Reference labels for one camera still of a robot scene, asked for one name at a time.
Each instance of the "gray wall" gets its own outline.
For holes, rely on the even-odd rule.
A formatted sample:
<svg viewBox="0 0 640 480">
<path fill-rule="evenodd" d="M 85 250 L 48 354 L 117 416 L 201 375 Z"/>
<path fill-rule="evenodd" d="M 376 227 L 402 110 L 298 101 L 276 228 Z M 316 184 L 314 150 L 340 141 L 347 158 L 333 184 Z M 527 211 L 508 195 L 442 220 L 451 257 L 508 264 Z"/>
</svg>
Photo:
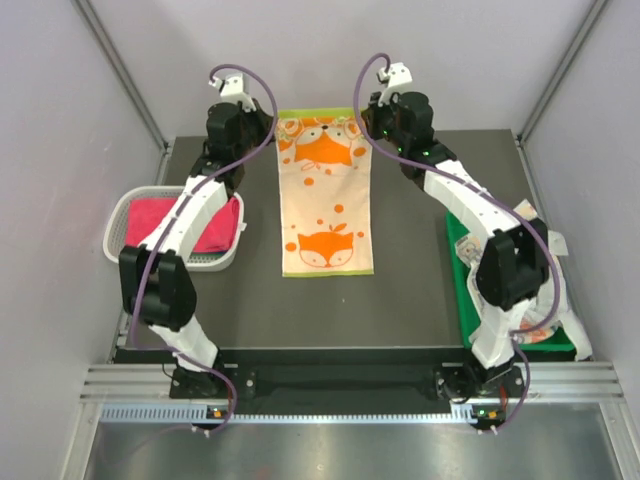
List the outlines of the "gray wall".
<svg viewBox="0 0 640 480">
<path fill-rule="evenodd" d="M 350 106 L 387 51 L 429 94 L 440 130 L 513 128 L 592 0 L 94 0 L 167 137 L 202 135 L 218 63 L 264 76 L 283 108 Z M 373 72 L 366 92 L 375 86 Z M 259 85 L 252 93 L 264 99 Z"/>
<path fill-rule="evenodd" d="M 52 479 L 120 311 L 105 223 L 159 152 L 69 0 L 0 8 L 0 478 Z"/>
<path fill-rule="evenodd" d="M 529 151 L 597 353 L 611 359 L 640 425 L 640 3 L 611 2 Z"/>
</svg>

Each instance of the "red towel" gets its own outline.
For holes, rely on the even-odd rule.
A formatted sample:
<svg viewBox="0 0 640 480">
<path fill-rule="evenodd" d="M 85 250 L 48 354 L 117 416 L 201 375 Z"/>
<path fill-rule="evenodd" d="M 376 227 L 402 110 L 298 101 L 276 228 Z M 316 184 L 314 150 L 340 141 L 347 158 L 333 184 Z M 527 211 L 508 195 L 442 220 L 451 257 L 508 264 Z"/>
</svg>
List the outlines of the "red towel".
<svg viewBox="0 0 640 480">
<path fill-rule="evenodd" d="M 139 198 L 129 205 L 129 223 L 127 225 L 127 245 L 137 246 L 160 225 L 177 198 Z M 220 253 L 231 249 L 238 227 L 240 202 L 232 197 L 224 207 L 213 216 L 204 229 L 193 253 Z"/>
</svg>

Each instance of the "green basket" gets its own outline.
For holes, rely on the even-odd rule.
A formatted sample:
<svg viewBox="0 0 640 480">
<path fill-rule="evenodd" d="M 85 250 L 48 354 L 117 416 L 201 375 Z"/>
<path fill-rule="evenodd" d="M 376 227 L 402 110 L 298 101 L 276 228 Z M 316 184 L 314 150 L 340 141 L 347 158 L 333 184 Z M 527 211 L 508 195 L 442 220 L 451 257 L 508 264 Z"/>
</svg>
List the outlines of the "green basket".
<svg viewBox="0 0 640 480">
<path fill-rule="evenodd" d="M 471 295 L 467 290 L 469 268 L 456 255 L 456 242 L 467 233 L 469 233 L 469 230 L 453 214 L 447 212 L 447 240 L 451 253 L 451 263 L 453 264 L 453 283 L 456 289 L 458 312 L 460 314 L 462 344 L 465 348 L 471 348 L 469 336 L 480 326 L 480 317 L 478 317 L 476 307 L 473 305 L 473 300 L 471 300 Z M 522 345 L 523 350 L 543 352 L 568 352 L 573 348 L 573 344 L 562 328 L 559 328 L 551 338 L 543 342 Z"/>
</svg>

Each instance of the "yellow-green trim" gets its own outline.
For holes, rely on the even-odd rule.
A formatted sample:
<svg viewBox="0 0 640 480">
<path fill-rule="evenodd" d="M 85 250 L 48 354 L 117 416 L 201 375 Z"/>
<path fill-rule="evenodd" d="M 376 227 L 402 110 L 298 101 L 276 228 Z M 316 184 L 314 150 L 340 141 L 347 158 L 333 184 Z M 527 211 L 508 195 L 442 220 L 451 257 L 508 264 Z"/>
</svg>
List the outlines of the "yellow-green trim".
<svg viewBox="0 0 640 480">
<path fill-rule="evenodd" d="M 353 108 L 303 108 L 296 110 L 280 110 L 278 118 L 307 118 L 307 117 L 353 117 Z"/>
<path fill-rule="evenodd" d="M 350 277 L 354 275 L 373 275 L 370 270 L 351 270 L 350 272 L 318 272 L 318 273 L 283 273 L 285 278 L 315 278 L 315 277 Z"/>
</svg>

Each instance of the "floor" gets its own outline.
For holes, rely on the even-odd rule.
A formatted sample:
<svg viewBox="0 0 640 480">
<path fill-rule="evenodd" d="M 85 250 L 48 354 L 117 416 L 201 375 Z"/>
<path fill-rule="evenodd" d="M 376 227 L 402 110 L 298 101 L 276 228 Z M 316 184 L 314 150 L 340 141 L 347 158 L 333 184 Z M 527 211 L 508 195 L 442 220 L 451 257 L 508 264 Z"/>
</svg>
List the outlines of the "floor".
<svg viewBox="0 0 640 480">
<path fill-rule="evenodd" d="M 209 440 L 163 428 L 101 425 L 85 480 L 621 480 L 598 406 L 527 406 L 480 438 L 468 425 L 233 425 Z"/>
<path fill-rule="evenodd" d="M 443 131 L 438 138 L 500 200 L 532 199 L 509 130 Z M 201 137 L 176 140 L 166 184 L 185 181 Z M 247 165 L 239 193 L 247 230 L 219 273 L 193 274 L 196 315 L 221 347 L 394 347 L 461 344 L 445 209 L 374 153 L 371 229 L 375 275 L 283 278 L 275 147 Z M 148 329 L 140 343 L 161 347 Z"/>
</svg>

